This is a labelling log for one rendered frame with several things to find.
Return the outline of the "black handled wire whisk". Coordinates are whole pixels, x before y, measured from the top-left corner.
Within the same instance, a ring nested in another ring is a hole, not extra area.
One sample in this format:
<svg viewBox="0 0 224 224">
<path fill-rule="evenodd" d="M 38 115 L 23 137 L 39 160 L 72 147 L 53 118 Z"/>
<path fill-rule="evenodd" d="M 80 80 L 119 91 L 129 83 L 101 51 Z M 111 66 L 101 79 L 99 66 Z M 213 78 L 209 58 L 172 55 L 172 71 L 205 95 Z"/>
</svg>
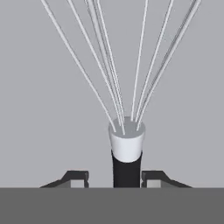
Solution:
<svg viewBox="0 0 224 224">
<path fill-rule="evenodd" d="M 166 26 L 172 12 L 172 6 L 174 0 L 170 0 L 168 3 L 168 8 L 164 16 L 164 22 L 162 23 L 161 31 L 158 35 L 156 47 L 152 54 L 152 59 L 150 60 L 150 67 L 146 74 L 146 78 L 143 83 L 142 92 L 140 94 L 140 99 L 137 103 L 137 108 L 135 112 L 136 104 L 136 94 L 137 94 L 137 81 L 139 75 L 139 66 L 142 54 L 143 39 L 144 39 L 144 27 L 148 10 L 148 0 L 145 0 L 144 13 L 143 13 L 143 23 L 140 37 L 140 45 L 138 49 L 137 56 L 137 65 L 136 65 L 136 74 L 134 82 L 134 93 L 131 103 L 131 113 L 128 116 L 124 114 L 123 99 L 120 88 L 120 83 L 118 79 L 118 73 L 116 71 L 116 66 L 114 62 L 114 57 L 112 53 L 112 48 L 109 43 L 109 35 L 107 28 L 104 22 L 102 7 L 100 0 L 84 0 L 87 6 L 87 12 L 90 16 L 92 26 L 94 28 L 94 34 L 96 36 L 96 41 L 99 46 L 101 60 L 97 56 L 96 50 L 93 47 L 93 44 L 88 36 L 88 32 L 84 27 L 84 24 L 81 22 L 81 18 L 74 6 L 73 0 L 66 0 L 68 6 L 72 10 L 72 13 L 78 22 L 81 33 L 84 36 L 84 39 L 87 41 L 87 44 L 90 48 L 92 55 L 97 63 L 97 66 L 100 69 L 102 78 L 108 89 L 108 93 L 111 97 L 114 109 L 115 109 L 115 118 L 112 118 L 109 110 L 107 109 L 105 103 L 100 97 L 94 83 L 91 81 L 88 72 L 85 70 L 84 66 L 81 64 L 75 50 L 72 48 L 69 43 L 66 34 L 63 32 L 60 24 L 58 23 L 56 17 L 53 14 L 53 11 L 50 8 L 50 5 L 46 0 L 40 0 L 48 14 L 49 18 L 52 20 L 53 25 L 55 26 L 59 36 L 61 37 L 63 43 L 66 46 L 66 49 L 69 51 L 71 57 L 73 58 L 75 64 L 80 69 L 81 73 L 84 75 L 87 84 L 93 90 L 97 100 L 101 104 L 107 118 L 109 121 L 108 125 L 108 135 L 109 141 L 111 144 L 111 155 L 112 155 L 112 165 L 113 165 L 113 187 L 140 187 L 140 174 L 141 174 L 141 161 L 143 155 L 143 144 L 146 128 L 143 123 L 144 113 L 147 109 L 147 106 L 150 102 L 152 94 L 159 83 L 165 69 L 167 68 L 172 55 L 175 53 L 181 39 L 184 37 L 186 30 L 191 23 L 195 13 L 200 7 L 201 0 L 192 0 L 189 10 L 185 14 L 183 22 L 177 30 L 162 62 L 157 70 L 151 84 L 150 88 L 147 90 L 148 82 L 151 77 L 151 72 L 156 61 L 159 47 L 162 43 L 163 36 L 165 34 Z"/>
</svg>

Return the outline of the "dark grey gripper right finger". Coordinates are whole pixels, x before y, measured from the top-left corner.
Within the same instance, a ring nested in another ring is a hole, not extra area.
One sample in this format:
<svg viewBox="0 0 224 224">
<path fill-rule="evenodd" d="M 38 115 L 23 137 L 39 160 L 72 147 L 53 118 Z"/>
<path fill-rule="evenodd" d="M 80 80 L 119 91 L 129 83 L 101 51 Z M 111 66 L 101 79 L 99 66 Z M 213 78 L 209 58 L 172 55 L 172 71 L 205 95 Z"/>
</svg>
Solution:
<svg viewBox="0 0 224 224">
<path fill-rule="evenodd" d="M 170 179 L 164 171 L 142 171 L 142 188 L 179 187 L 190 188 L 189 185 Z"/>
</svg>

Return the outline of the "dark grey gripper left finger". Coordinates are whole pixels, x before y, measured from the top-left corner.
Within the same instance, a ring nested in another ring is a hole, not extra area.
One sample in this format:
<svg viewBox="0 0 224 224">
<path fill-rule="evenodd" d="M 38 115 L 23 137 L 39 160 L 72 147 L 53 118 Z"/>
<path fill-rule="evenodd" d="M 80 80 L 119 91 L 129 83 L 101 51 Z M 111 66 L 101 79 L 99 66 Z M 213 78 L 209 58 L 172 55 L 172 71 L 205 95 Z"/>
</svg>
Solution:
<svg viewBox="0 0 224 224">
<path fill-rule="evenodd" d="M 89 172 L 88 171 L 67 171 L 61 179 L 57 179 L 46 185 L 42 185 L 42 188 L 71 188 L 73 181 L 82 181 L 83 188 L 89 188 Z"/>
</svg>

